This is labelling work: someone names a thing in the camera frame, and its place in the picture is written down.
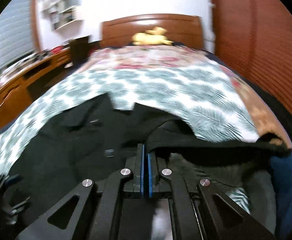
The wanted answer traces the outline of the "black large garment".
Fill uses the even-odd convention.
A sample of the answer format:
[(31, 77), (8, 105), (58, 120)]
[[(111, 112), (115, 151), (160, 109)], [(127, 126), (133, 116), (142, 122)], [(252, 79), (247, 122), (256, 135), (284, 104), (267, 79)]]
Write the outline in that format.
[(17, 205), (29, 199), (18, 218), (23, 228), (53, 207), (82, 180), (105, 180), (123, 168), (138, 145), (163, 158), (181, 155), (204, 167), (266, 164), (291, 150), (271, 144), (271, 134), (256, 142), (197, 138), (190, 126), (168, 112), (135, 104), (130, 111), (114, 109), (100, 95), (51, 118), (13, 164), (13, 184), (4, 187), (4, 201)]

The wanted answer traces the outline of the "green leaf pattern bedsheet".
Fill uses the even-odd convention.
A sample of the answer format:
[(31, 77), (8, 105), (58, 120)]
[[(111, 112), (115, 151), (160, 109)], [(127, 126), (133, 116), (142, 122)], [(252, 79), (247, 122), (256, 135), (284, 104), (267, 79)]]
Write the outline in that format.
[(217, 67), (86, 70), (50, 88), (0, 134), (0, 175), (50, 118), (104, 93), (115, 109), (131, 110), (139, 103), (174, 114), (200, 139), (258, 139), (230, 78)]

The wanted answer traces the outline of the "folded dark grey garment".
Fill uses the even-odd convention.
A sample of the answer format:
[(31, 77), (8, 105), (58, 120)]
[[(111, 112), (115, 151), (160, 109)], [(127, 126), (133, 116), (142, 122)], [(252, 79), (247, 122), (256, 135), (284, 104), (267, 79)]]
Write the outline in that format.
[(271, 233), (276, 227), (275, 191), (271, 175), (252, 164), (225, 167), (194, 165), (180, 154), (172, 153), (168, 168), (181, 174), (187, 183), (208, 179)]

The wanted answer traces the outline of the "floral quilt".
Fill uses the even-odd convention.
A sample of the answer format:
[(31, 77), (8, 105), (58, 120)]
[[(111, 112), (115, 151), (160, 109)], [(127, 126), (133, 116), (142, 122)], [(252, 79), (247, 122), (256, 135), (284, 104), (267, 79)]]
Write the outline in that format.
[(95, 51), (79, 72), (109, 73), (133, 81), (134, 102), (154, 103), (189, 123), (209, 141), (254, 141), (273, 133), (292, 141), (269, 105), (246, 81), (214, 55), (185, 46), (125, 46)]

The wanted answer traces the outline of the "folded navy blue garment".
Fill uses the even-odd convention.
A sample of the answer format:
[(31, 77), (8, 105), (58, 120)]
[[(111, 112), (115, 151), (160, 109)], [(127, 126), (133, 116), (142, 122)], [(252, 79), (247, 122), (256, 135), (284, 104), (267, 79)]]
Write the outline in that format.
[(292, 155), (271, 158), (271, 177), (277, 205), (277, 239), (292, 239)]

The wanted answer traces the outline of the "yellow plush toy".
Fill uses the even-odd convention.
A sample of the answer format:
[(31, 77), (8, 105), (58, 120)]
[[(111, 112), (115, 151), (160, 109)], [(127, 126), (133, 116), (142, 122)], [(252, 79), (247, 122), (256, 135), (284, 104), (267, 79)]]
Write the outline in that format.
[(155, 27), (153, 30), (146, 30), (144, 33), (136, 33), (132, 37), (134, 46), (148, 45), (168, 45), (172, 46), (173, 41), (170, 41), (165, 36), (167, 30), (162, 27)]

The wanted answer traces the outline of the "dark wooden chair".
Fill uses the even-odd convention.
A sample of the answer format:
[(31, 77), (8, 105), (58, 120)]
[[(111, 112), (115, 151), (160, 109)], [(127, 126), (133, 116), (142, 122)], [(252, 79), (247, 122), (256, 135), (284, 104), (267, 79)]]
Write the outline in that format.
[(74, 66), (83, 64), (89, 54), (89, 36), (69, 40), (70, 59)]

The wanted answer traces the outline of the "long wooden desk cabinet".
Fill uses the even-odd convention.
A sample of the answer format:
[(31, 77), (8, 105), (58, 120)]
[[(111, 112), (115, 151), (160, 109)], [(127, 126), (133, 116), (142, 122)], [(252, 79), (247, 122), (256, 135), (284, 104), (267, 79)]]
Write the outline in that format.
[(46, 57), (17, 73), (0, 87), (0, 129), (69, 74), (70, 50)]

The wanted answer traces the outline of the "louvered wooden wardrobe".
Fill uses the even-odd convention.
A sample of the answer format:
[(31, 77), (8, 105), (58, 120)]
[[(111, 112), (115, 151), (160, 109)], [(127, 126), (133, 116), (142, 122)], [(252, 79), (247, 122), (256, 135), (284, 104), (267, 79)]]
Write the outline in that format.
[(252, 85), (292, 141), (292, 15), (280, 0), (212, 0), (215, 53)]

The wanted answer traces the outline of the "grey window blind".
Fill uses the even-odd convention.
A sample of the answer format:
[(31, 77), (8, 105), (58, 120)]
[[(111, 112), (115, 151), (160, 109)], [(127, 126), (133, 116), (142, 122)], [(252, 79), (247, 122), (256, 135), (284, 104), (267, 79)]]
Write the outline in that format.
[(35, 49), (31, 0), (11, 0), (0, 14), (0, 69)]

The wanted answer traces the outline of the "white wall shelf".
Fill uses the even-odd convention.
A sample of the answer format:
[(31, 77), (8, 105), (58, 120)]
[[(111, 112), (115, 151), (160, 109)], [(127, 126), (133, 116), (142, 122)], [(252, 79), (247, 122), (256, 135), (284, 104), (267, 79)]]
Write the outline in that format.
[(41, 13), (48, 19), (54, 31), (61, 31), (66, 26), (81, 22), (83, 12), (81, 0), (40, 0)]

